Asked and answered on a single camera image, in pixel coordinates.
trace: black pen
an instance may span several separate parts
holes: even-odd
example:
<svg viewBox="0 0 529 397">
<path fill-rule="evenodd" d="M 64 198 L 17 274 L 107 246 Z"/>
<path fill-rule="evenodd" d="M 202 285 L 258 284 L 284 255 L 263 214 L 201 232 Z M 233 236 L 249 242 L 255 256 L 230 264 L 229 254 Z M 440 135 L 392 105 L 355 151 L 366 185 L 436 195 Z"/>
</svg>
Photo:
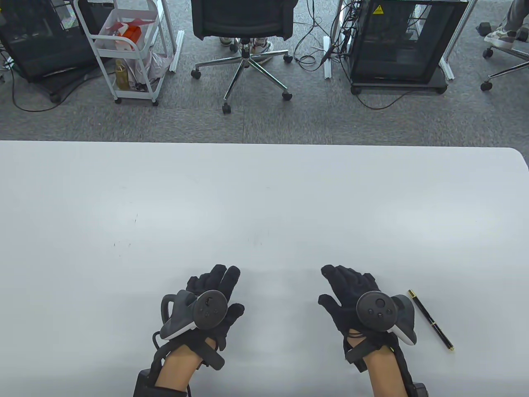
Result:
<svg viewBox="0 0 529 397">
<path fill-rule="evenodd" d="M 450 341 L 445 336 L 445 334 L 443 334 L 443 331 L 441 331 L 441 328 L 439 328 L 439 326 L 434 321 L 432 316 L 428 313 L 428 311 L 426 310 L 424 305 L 421 303 L 417 295 L 415 295 L 415 292 L 413 292 L 412 290 L 408 290 L 408 294 L 412 297 L 412 300 L 415 302 L 415 304 L 417 305 L 421 313 L 426 317 L 426 319 L 428 320 L 430 325 L 433 327 L 435 332 L 437 332 L 437 335 L 439 335 L 439 337 L 441 338 L 443 343 L 446 345 L 446 347 L 448 347 L 450 350 L 454 350 L 454 346 L 450 343 Z"/>
</svg>

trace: forearm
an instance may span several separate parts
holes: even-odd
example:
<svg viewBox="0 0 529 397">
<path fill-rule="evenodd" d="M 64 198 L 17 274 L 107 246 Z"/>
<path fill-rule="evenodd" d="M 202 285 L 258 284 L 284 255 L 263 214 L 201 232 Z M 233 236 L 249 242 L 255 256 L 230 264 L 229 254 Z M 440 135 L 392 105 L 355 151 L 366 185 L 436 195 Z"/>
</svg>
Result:
<svg viewBox="0 0 529 397">
<path fill-rule="evenodd" d="M 375 397 L 407 397 L 393 352 L 383 346 L 364 357 Z"/>
<path fill-rule="evenodd" d="M 215 342 L 206 339 L 206 343 L 215 348 Z M 191 377 L 198 369 L 202 358 L 186 345 L 180 346 L 173 351 L 165 360 L 160 375 L 156 380 L 156 387 L 185 392 Z"/>
</svg>

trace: orange box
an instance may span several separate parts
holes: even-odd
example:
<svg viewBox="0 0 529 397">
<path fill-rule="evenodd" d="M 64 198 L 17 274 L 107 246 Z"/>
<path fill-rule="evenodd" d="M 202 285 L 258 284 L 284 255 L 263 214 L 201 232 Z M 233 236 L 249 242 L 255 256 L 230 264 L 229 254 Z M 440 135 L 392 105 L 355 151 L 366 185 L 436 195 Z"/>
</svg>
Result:
<svg viewBox="0 0 529 397">
<path fill-rule="evenodd" d="M 141 37 L 141 29 L 139 26 L 129 26 L 127 31 L 122 37 L 130 39 L 133 43 L 138 44 L 138 40 Z"/>
</svg>

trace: office chair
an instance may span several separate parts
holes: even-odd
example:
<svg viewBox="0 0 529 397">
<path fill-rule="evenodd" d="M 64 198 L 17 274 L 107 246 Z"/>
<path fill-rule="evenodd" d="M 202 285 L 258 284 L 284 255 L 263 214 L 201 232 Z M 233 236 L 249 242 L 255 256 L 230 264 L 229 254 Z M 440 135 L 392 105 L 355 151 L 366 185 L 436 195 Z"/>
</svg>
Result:
<svg viewBox="0 0 529 397">
<path fill-rule="evenodd" d="M 492 56 L 492 54 L 494 54 L 494 51 L 492 50 L 493 48 L 495 50 L 506 52 L 507 54 L 510 54 L 510 55 L 512 55 L 512 56 L 514 56 L 516 58 L 523 59 L 525 62 L 523 62 L 522 64 L 519 64 L 519 65 L 513 66 L 511 68 L 499 71 L 498 73 L 494 73 L 492 75 L 488 75 L 487 79 L 483 83 L 481 83 L 480 88 L 481 88 L 482 91 L 489 91 L 489 90 L 492 89 L 492 83 L 490 82 L 490 80 L 495 78 L 495 77 L 503 76 L 503 75 L 506 75 L 508 73 L 511 73 L 511 72 L 514 72 L 514 71 L 517 71 L 517 70 L 522 70 L 522 69 L 529 68 L 529 54 L 527 52 L 522 52 L 522 51 L 518 51 L 518 50 L 515 50 L 515 49 L 508 50 L 508 49 L 505 49 L 505 48 L 499 48 L 499 47 L 490 46 L 485 51 L 483 51 L 483 57 L 485 59 L 490 58 Z"/>
<path fill-rule="evenodd" d="M 282 37 L 283 40 L 290 38 L 296 4 L 297 0 L 191 0 L 195 36 L 201 40 L 207 36 L 233 38 L 230 49 L 239 53 L 235 57 L 200 62 L 191 71 L 193 78 L 200 79 L 200 67 L 239 64 L 224 95 L 224 114 L 231 113 L 231 107 L 227 103 L 228 97 L 244 69 L 250 66 L 281 88 L 285 101 L 292 99 L 288 88 L 258 63 L 265 58 L 282 55 L 283 60 L 289 64 L 293 58 L 288 54 L 288 50 L 253 55 L 250 39 L 270 36 Z"/>
</svg>

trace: chair base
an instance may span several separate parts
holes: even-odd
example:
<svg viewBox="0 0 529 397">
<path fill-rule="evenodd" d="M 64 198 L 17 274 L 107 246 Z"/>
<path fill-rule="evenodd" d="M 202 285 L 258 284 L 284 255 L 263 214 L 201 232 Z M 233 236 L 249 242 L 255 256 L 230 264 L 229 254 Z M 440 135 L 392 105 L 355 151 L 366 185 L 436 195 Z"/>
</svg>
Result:
<svg viewBox="0 0 529 397">
<path fill-rule="evenodd" d="M 222 59 L 215 59 L 212 61 L 207 62 L 200 62 L 198 64 L 195 64 L 195 68 L 191 71 L 191 75 L 195 79 L 199 79 L 201 76 L 200 68 L 204 66 L 216 66 L 216 65 L 229 65 L 229 64 L 239 64 L 237 67 L 237 70 L 235 71 L 235 75 L 233 76 L 230 86 L 228 87 L 226 94 L 224 95 L 224 104 L 222 105 L 222 112 L 224 114 L 231 113 L 231 107 L 228 105 L 228 98 L 230 97 L 230 94 L 233 91 L 233 87 L 235 86 L 235 83 L 239 80 L 239 77 L 241 77 L 242 72 L 249 67 L 252 67 L 253 69 L 257 70 L 260 74 L 265 76 L 267 79 L 269 79 L 272 83 L 274 83 L 276 86 L 281 88 L 283 90 L 282 97 L 285 101 L 290 101 L 292 99 L 292 94 L 288 92 L 288 87 L 284 85 L 282 82 L 280 82 L 278 79 L 276 79 L 270 72 L 268 72 L 265 68 L 263 68 L 258 62 L 261 60 L 264 60 L 266 58 L 270 57 L 278 57 L 283 56 L 283 60 L 286 63 L 292 62 L 292 56 L 288 54 L 288 50 L 279 50 L 279 51 L 268 51 L 263 52 L 258 55 L 253 55 L 250 52 L 250 47 L 248 43 L 243 43 L 238 39 L 235 40 L 235 45 L 239 48 L 239 55 L 236 57 L 229 57 L 229 58 L 222 58 Z"/>
<path fill-rule="evenodd" d="M 529 68 L 529 54 L 528 53 L 522 52 L 522 51 L 518 51 L 518 50 L 514 50 L 514 49 L 509 50 L 509 49 L 505 49 L 505 48 L 499 48 L 499 47 L 492 47 L 491 46 L 491 47 L 487 48 L 485 51 L 483 51 L 483 57 L 485 59 L 490 58 L 492 56 L 492 54 L 494 53 L 492 49 L 506 52 L 507 54 L 510 54 L 510 55 L 512 55 L 512 56 L 514 56 L 516 58 L 523 59 L 525 62 L 523 62 L 522 64 L 519 64 L 519 65 L 510 67 L 510 68 L 507 68 L 505 70 L 499 71 L 498 73 L 494 73 L 492 75 L 488 75 L 487 78 L 485 79 L 485 81 L 483 81 L 483 83 L 481 83 L 481 87 L 480 88 L 481 88 L 482 91 L 489 91 L 489 90 L 492 89 L 492 83 L 490 82 L 490 80 L 493 79 L 493 78 L 496 78 L 496 77 L 499 77 L 499 76 L 503 76 L 503 75 L 512 73 L 512 72 L 517 71 L 517 70 L 522 70 L 522 69 Z"/>
</svg>

